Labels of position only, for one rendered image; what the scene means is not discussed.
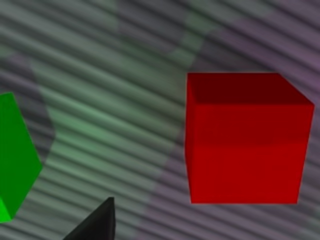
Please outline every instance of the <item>red cube's front face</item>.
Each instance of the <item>red cube's front face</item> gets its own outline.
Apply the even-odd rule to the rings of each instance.
[[[279,74],[189,73],[191,202],[295,204],[313,110]]]

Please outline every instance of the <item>striped background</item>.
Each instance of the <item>striped background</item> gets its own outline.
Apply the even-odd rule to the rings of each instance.
[[[60,240],[115,197],[117,240],[320,239],[319,0],[1,0],[0,92],[44,169],[1,240]],[[298,205],[189,203],[187,72],[278,72],[316,105]]]

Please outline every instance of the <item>dark triangular object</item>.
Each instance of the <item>dark triangular object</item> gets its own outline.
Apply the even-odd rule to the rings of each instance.
[[[63,240],[114,240],[115,199],[109,197]]]

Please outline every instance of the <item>red cube's top face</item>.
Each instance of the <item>red cube's top face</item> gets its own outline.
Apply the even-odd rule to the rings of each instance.
[[[188,73],[197,104],[313,105],[278,73]]]

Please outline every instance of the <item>red block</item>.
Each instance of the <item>red block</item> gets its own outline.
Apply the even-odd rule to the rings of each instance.
[[[296,204],[314,105],[277,73],[189,73],[193,204]]]

